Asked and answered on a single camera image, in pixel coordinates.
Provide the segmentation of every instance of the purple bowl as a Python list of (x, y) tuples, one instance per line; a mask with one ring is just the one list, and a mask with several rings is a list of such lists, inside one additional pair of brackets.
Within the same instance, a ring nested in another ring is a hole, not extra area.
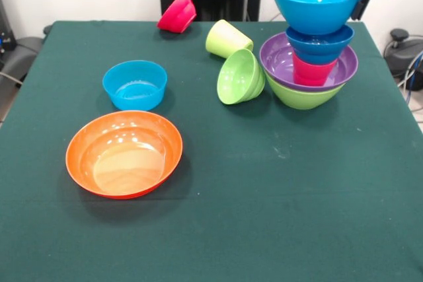
[(279, 33), (265, 41), (260, 49), (262, 65), (278, 83), (303, 92), (323, 92), (334, 89), (348, 82), (358, 68), (358, 58), (354, 50), (347, 46), (338, 58), (338, 62), (330, 72), (323, 86), (305, 86), (293, 82), (293, 49), (288, 42), (286, 33)]

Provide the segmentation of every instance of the pink bowl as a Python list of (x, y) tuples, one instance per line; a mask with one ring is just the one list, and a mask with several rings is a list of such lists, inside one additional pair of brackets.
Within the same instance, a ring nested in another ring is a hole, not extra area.
[(183, 33), (197, 16), (192, 0), (174, 0), (157, 23), (157, 28)]
[(302, 61), (295, 52), (292, 53), (293, 81), (305, 86), (323, 86), (338, 59), (324, 65), (313, 65)]

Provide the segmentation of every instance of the green cup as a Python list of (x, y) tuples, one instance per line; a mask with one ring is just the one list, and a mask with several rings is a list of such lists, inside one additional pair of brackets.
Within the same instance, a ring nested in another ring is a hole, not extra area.
[(264, 73), (256, 57), (248, 49), (229, 56), (217, 78), (217, 95), (226, 105), (256, 98), (263, 91)]
[(252, 51), (252, 47), (252, 40), (226, 20), (217, 21), (206, 39), (206, 50), (225, 59), (240, 49)]
[(308, 110), (316, 108), (330, 100), (345, 85), (340, 85), (334, 89), (324, 92), (301, 92), (287, 88), (276, 82), (271, 76), (266, 74), (270, 88), (276, 96), (286, 105), (299, 110)]

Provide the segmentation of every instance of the lime green bowl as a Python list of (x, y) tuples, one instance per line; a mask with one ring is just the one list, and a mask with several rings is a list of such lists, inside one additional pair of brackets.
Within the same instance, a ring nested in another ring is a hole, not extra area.
[(226, 105), (256, 98), (263, 91), (266, 80), (256, 57), (248, 49), (229, 56), (217, 78), (217, 95)]
[(345, 85), (343, 84), (324, 92), (301, 92), (281, 85), (267, 74), (266, 77), (270, 84), (270, 88), (286, 106), (300, 110), (308, 110), (324, 104), (335, 96)]

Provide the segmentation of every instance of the green tablecloth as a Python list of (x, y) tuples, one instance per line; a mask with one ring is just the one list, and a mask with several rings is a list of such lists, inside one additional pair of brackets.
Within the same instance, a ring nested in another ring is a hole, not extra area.
[[(423, 280), (423, 138), (363, 24), (357, 75), (323, 106), (285, 107), (266, 85), (227, 107), (211, 23), (58, 22), (0, 129), (0, 281)], [(235, 24), (254, 52), (284, 23)], [(152, 194), (113, 201), (65, 168), (74, 133), (115, 111), (105, 71), (168, 72), (154, 109), (184, 139)]]

